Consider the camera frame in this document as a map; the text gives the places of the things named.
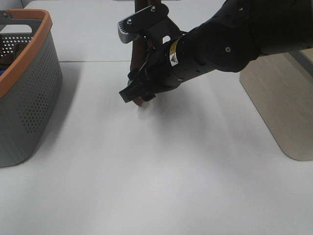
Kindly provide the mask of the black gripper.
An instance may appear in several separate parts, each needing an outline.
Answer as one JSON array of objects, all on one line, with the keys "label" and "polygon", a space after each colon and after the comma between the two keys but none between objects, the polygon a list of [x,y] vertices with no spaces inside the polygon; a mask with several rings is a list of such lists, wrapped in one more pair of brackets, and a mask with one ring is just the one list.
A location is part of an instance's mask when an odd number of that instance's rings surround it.
[{"label": "black gripper", "polygon": [[127,87],[119,92],[125,103],[148,102],[155,98],[156,94],[174,90],[186,81],[174,73],[174,66],[178,64],[171,62],[172,58],[176,58],[172,51],[176,50],[180,36],[162,44],[159,49],[154,47],[151,40],[141,38],[152,45],[147,50],[141,68],[129,72]]}]

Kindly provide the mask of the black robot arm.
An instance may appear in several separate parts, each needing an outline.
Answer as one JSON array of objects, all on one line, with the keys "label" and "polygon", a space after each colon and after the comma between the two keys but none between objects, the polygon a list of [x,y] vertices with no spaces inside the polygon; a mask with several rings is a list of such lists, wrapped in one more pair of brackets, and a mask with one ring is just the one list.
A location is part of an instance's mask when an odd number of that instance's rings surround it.
[{"label": "black robot arm", "polygon": [[121,42],[133,44],[129,82],[120,92],[138,105],[214,70],[240,72],[260,56],[313,46],[310,0],[227,0],[209,20],[184,32],[159,0],[137,0],[118,23]]}]

